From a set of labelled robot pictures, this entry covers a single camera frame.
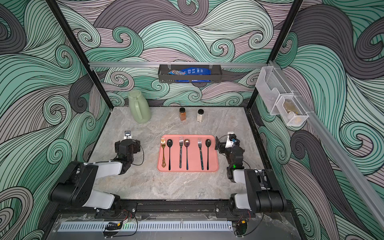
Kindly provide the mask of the iridescent rainbow spoon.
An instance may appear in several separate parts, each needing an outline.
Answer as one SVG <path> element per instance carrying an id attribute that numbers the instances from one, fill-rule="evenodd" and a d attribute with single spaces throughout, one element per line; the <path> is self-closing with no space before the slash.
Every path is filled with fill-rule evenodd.
<path id="1" fill-rule="evenodd" d="M 188 147 L 190 146 L 189 139 L 186 139 L 184 141 L 184 146 L 186 147 L 186 169 L 189 170 L 189 158 L 188 158 Z"/>

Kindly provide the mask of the gold fork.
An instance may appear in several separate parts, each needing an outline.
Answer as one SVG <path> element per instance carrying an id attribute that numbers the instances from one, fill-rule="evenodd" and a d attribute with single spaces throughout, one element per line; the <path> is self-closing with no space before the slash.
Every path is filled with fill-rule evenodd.
<path id="1" fill-rule="evenodd" d="M 161 147 L 163 149 L 163 158 L 162 158 L 162 167 L 166 167 L 166 160 L 165 160 L 165 147 L 166 147 L 166 140 L 165 138 L 161 138 Z"/>

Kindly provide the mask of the patterned silver fork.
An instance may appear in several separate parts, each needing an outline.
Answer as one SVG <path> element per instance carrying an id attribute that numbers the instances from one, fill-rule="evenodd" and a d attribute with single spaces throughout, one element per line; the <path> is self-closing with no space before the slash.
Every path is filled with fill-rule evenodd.
<path id="1" fill-rule="evenodd" d="M 179 139 L 179 145 L 180 145 L 180 160 L 179 160 L 179 168 L 182 168 L 182 157 L 183 157 L 183 145 L 184 145 L 184 138 L 180 137 Z"/>

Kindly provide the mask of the pink tray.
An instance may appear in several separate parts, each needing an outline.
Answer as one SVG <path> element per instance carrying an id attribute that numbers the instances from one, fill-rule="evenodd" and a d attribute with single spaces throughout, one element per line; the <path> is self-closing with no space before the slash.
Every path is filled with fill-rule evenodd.
<path id="1" fill-rule="evenodd" d="M 188 158 L 189 158 L 189 170 L 186 169 L 186 147 L 183 145 L 183 157 L 182 157 L 182 168 L 179 168 L 179 160 L 180 160 L 180 145 L 179 139 L 180 137 L 190 140 L 190 146 L 188 147 Z M 165 160 L 166 167 L 162 167 L 162 158 L 163 158 L 163 149 L 161 147 L 161 138 L 165 138 L 166 147 L 165 147 Z M 164 135 L 160 138 L 160 149 L 159 149 L 159 157 L 157 168 L 160 172 L 207 172 L 213 173 L 219 170 L 219 159 L 218 153 L 215 150 L 215 137 L 212 135 Z M 202 153 L 203 153 L 203 162 L 204 162 L 204 170 L 201 169 L 201 160 L 200 160 L 200 151 L 198 147 L 198 138 L 202 139 Z M 171 170 L 169 171 L 169 148 L 167 146 L 167 140 L 173 140 L 173 146 L 171 148 Z M 210 146 L 210 169 L 207 171 L 207 147 L 206 140 L 210 139 L 212 144 Z"/>

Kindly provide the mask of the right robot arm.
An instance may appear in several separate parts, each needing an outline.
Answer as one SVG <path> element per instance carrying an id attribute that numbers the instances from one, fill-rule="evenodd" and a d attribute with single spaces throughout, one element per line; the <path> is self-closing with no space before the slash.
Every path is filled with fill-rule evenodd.
<path id="1" fill-rule="evenodd" d="M 246 186 L 245 193 L 232 194 L 230 210 L 251 211 L 253 213 L 279 213 L 288 208 L 274 172 L 244 168 L 244 152 L 240 147 L 240 140 L 235 134 L 225 135 L 227 140 L 221 142 L 215 137 L 215 150 L 227 159 L 227 177 L 233 183 Z"/>

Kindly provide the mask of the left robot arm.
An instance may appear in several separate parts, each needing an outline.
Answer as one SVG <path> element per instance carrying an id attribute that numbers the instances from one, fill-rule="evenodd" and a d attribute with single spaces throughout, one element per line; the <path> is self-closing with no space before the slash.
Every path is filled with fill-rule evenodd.
<path id="1" fill-rule="evenodd" d="M 129 131 L 122 141 L 115 142 L 116 157 L 107 162 L 68 164 L 49 193 L 49 200 L 70 208 L 96 208 L 108 210 L 119 196 L 94 189 L 95 180 L 123 175 L 134 163 L 134 154 L 141 151 L 141 142 L 134 140 Z"/>

